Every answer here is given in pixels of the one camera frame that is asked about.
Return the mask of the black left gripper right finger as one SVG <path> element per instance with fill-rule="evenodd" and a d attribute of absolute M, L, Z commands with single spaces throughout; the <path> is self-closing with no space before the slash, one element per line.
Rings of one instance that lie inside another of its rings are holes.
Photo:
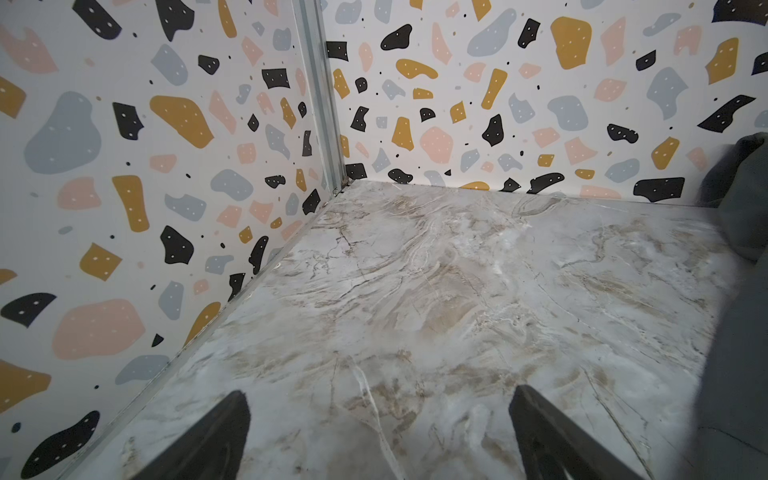
<path fill-rule="evenodd" d="M 508 407 L 528 479 L 637 479 L 632 469 L 529 385 Z"/>

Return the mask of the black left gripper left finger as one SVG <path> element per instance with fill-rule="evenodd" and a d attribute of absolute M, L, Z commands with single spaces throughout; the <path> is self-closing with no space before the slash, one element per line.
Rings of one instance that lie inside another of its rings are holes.
<path fill-rule="evenodd" d="M 133 479 L 236 479 L 250 423 L 246 395 L 232 391 Z"/>

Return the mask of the dark grey zip jacket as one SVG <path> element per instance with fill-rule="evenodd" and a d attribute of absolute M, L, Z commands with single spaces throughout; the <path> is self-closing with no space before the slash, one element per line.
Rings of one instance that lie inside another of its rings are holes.
<path fill-rule="evenodd" d="M 701 379 L 693 434 L 698 479 L 767 476 L 767 136 L 741 138 L 708 172 L 699 203 L 752 261 L 725 307 Z"/>

